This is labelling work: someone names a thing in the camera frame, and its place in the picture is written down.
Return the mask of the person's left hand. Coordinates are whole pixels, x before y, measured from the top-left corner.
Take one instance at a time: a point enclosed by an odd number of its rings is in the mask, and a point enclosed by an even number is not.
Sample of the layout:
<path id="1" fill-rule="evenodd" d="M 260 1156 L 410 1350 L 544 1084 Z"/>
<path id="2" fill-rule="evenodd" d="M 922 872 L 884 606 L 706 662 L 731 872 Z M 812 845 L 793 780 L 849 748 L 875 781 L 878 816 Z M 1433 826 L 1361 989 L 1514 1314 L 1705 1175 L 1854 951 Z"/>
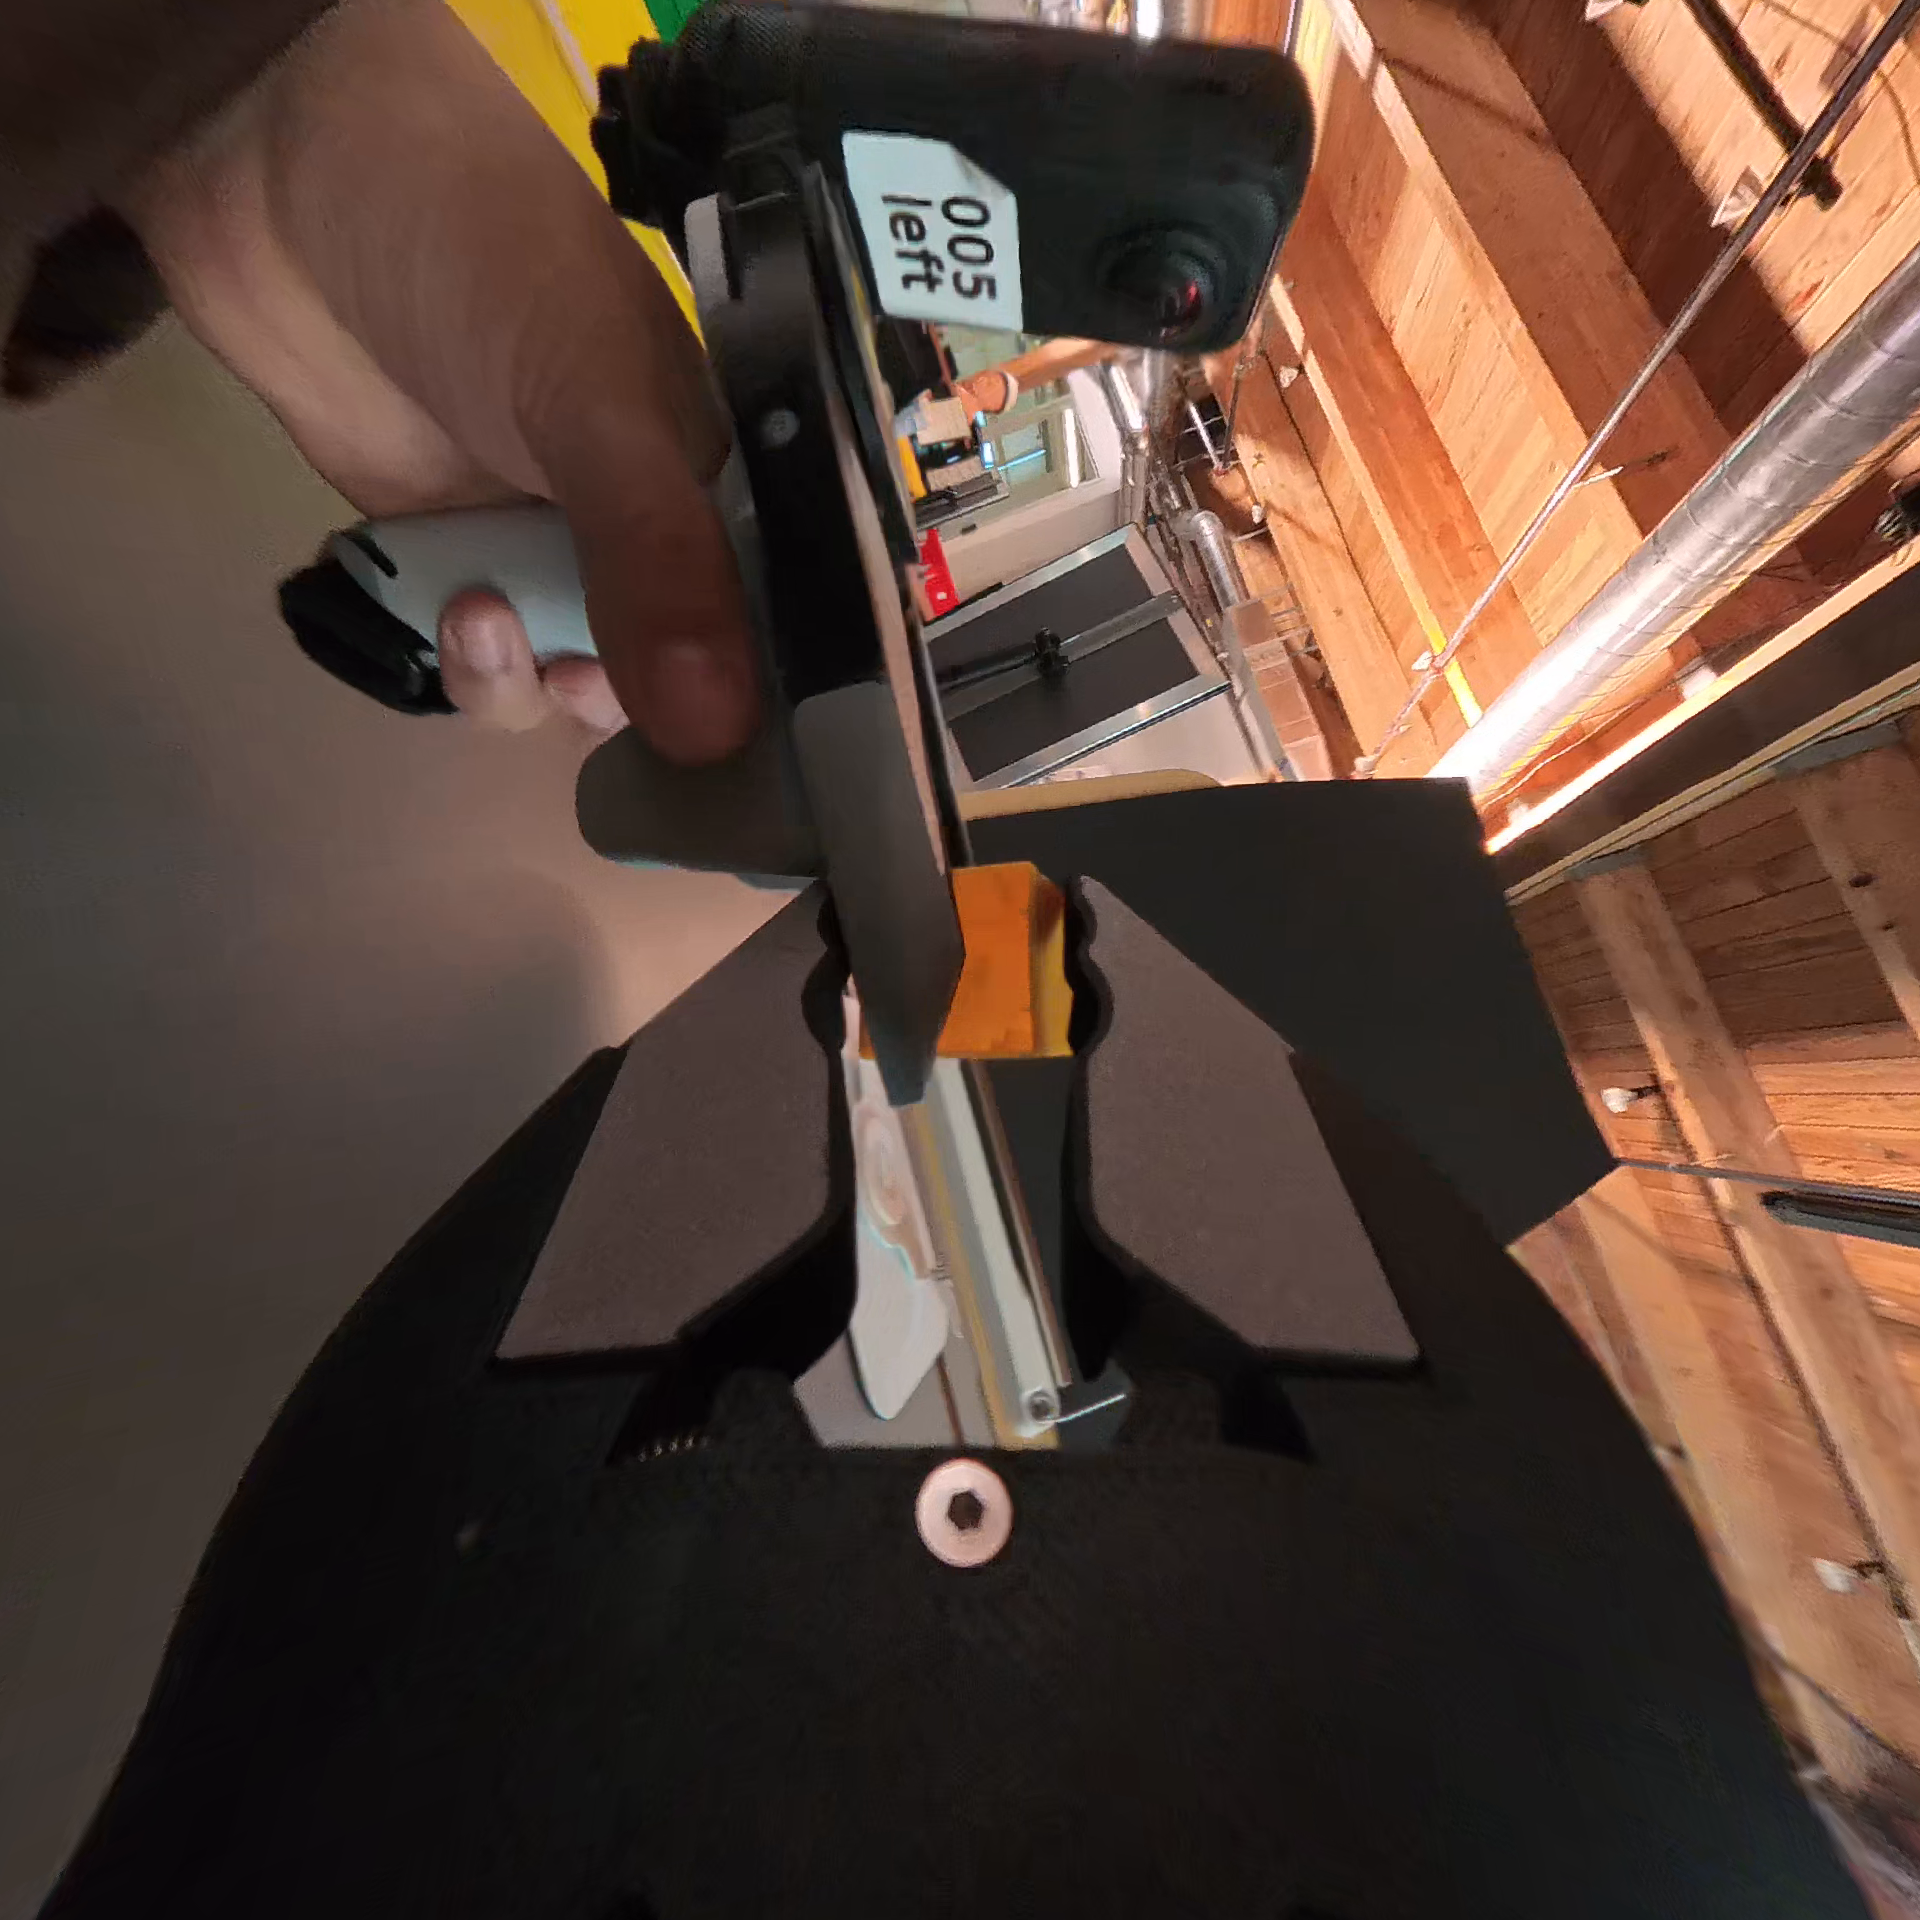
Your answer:
<path id="1" fill-rule="evenodd" d="M 457 711 L 633 724 L 682 764 L 754 736 L 706 358 L 456 13 L 332 9 L 121 211 L 181 324 L 358 516 L 563 511 L 595 658 L 540 665 L 508 603 L 466 588 L 439 616 Z"/>

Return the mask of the yellow box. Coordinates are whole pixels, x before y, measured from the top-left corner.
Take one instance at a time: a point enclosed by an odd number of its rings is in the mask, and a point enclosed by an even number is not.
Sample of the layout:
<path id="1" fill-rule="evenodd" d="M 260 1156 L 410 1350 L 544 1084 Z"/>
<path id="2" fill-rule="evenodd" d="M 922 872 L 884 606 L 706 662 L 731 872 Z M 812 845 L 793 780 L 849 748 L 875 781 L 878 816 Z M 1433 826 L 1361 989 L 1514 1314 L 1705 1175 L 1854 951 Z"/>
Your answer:
<path id="1" fill-rule="evenodd" d="M 451 3 L 468 33 L 548 126 L 606 201 L 608 174 L 592 140 L 599 75 L 639 41 L 672 45 L 693 3 Z"/>

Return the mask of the black metal beam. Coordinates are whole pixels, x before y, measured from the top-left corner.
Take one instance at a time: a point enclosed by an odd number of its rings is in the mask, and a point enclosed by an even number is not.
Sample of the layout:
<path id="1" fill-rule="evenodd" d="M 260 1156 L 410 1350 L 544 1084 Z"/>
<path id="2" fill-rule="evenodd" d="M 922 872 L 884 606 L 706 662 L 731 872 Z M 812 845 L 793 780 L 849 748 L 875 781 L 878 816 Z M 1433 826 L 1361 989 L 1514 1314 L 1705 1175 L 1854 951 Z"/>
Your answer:
<path id="1" fill-rule="evenodd" d="M 1543 819 L 1490 838 L 1507 895 L 1549 889 L 1584 860 L 1720 804 L 1815 736 L 1915 701 L 1915 570 L 1915 544 L 1900 548 L 1573 781 Z"/>

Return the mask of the black framed double panel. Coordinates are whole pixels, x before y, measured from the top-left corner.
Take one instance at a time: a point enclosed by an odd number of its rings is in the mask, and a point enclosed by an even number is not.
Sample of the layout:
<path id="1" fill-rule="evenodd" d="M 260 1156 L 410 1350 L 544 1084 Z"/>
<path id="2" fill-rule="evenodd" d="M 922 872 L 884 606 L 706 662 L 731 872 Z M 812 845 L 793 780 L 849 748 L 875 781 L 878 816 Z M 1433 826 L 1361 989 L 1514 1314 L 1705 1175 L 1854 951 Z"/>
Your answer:
<path id="1" fill-rule="evenodd" d="M 1005 584 L 924 632 L 953 781 L 1290 777 L 1237 642 L 1139 527 Z"/>

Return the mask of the silver ventilation duct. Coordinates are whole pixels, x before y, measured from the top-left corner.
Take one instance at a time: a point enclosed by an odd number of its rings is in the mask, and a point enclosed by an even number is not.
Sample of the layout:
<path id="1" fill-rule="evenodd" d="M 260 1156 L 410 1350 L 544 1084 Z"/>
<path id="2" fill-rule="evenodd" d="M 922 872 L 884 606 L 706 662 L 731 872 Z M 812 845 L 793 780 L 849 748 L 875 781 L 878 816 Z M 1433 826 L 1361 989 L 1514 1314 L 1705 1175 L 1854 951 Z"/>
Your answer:
<path id="1" fill-rule="evenodd" d="M 1907 253 L 1429 780 L 1488 794 L 1560 742 L 1907 442 L 1915 411 L 1917 255 Z"/>

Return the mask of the person's left forearm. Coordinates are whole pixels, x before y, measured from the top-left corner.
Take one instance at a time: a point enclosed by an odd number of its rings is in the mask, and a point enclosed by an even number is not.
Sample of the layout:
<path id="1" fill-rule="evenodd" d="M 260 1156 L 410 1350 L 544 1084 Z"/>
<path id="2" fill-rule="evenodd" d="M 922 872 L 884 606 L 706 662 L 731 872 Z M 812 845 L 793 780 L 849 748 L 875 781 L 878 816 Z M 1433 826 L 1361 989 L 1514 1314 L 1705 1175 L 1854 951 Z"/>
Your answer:
<path id="1" fill-rule="evenodd" d="M 2 7 L 2 388 L 33 403 L 166 309 L 127 193 L 328 3 Z"/>

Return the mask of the black board with wooden frame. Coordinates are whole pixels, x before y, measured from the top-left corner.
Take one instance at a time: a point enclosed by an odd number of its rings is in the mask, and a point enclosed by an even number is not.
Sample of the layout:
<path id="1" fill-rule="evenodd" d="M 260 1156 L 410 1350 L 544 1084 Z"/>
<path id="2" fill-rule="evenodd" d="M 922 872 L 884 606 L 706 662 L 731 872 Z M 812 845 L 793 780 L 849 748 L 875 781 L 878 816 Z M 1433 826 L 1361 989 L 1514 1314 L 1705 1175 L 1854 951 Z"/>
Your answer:
<path id="1" fill-rule="evenodd" d="M 971 863 L 1027 861 L 1067 902 L 1112 889 L 1294 1052 L 1421 1363 L 1405 1375 L 1254 1368 L 1231 1382 L 1161 1354 L 1076 1358 L 1063 1313 L 1063 1134 L 1073 1054 L 974 1063 L 1013 1217 L 1039 1256 L 1043 1325 L 1072 1377 L 1134 1392 L 1192 1380 L 1223 1440 L 1313 1457 L 1302 1411 L 1363 1410 L 1440 1387 L 1457 1348 L 1494 1375 L 1525 1355 L 1510 1284 L 1479 1307 L 1476 1265 L 1547 1227 L 1616 1168 L 1479 845 L 1442 781 L 1184 785 L 1127 795 L 1118 781 L 962 802 Z"/>

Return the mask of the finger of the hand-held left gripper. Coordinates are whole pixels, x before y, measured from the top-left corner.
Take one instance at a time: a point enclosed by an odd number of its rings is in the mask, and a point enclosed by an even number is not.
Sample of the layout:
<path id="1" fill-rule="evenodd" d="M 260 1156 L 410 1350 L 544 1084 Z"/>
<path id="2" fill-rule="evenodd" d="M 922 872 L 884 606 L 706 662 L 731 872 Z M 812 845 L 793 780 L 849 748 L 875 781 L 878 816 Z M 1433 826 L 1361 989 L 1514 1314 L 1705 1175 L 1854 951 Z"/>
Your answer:
<path id="1" fill-rule="evenodd" d="M 889 1102 L 924 1100 L 963 938 L 896 697 L 840 686 L 793 713 L 803 795 Z"/>

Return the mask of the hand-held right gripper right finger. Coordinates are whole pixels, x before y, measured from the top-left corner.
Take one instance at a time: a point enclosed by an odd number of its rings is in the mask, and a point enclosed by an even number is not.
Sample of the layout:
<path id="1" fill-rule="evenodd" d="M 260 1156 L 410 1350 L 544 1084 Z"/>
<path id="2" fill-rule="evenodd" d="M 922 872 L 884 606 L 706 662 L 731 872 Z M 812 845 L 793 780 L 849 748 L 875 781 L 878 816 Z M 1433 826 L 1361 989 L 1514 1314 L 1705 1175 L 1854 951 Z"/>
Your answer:
<path id="1" fill-rule="evenodd" d="M 1410 1373 L 1421 1348 L 1290 1045 L 1112 889 L 1072 886 L 1084 1014 L 1063 1134 L 1073 1354 Z"/>

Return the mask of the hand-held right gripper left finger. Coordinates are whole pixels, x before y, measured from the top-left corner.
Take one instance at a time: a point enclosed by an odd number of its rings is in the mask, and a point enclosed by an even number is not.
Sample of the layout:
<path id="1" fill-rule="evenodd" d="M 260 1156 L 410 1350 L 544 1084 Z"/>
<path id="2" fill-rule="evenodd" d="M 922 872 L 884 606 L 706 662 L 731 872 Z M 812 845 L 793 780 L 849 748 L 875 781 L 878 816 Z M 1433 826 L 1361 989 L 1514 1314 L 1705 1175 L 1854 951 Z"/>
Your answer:
<path id="1" fill-rule="evenodd" d="M 635 1032 L 501 1364 L 799 1378 L 843 1337 L 843 979 L 809 886 Z"/>

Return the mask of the orange plastic block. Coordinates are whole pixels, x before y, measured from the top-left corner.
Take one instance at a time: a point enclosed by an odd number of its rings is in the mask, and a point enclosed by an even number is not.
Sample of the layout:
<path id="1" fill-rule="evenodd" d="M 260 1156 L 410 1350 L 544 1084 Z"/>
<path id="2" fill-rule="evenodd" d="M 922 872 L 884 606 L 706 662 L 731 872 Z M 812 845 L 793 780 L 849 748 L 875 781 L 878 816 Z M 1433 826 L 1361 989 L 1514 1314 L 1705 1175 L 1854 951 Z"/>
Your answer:
<path id="1" fill-rule="evenodd" d="M 938 1062 L 1055 1062 L 1073 1054 L 1073 989 L 1067 976 L 1067 902 L 1063 891 L 1027 861 L 946 861 L 963 938 L 957 981 Z M 833 1060 L 856 1049 L 875 1063 L 861 1019 L 840 929 L 844 984 L 827 987 L 814 1016 Z"/>

